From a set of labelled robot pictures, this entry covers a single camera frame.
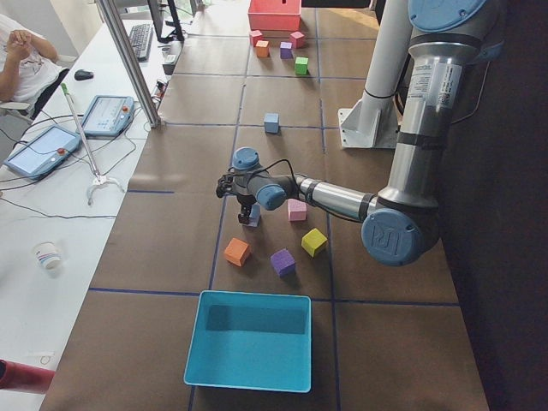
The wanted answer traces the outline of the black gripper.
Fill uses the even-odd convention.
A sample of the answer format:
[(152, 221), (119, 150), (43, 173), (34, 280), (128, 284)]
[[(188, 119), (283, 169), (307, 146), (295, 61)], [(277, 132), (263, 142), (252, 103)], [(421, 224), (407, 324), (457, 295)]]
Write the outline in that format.
[(251, 194), (237, 194), (236, 199), (241, 205), (241, 210), (238, 214), (238, 221), (240, 224), (249, 224), (251, 209), (254, 205), (254, 197)]

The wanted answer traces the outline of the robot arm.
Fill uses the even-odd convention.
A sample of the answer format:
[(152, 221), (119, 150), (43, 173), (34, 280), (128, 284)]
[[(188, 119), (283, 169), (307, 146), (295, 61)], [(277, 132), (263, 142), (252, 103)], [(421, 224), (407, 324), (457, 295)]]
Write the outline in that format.
[(362, 193), (289, 173), (273, 176), (250, 147), (235, 151), (218, 180), (246, 223), (253, 205), (272, 211), (286, 200), (361, 223), (365, 249), (384, 265), (417, 260), (438, 241), (438, 166), (462, 74), (503, 45), (503, 1), (389, 1), (385, 4), (361, 99), (339, 115), (348, 148), (394, 150), (387, 185)]

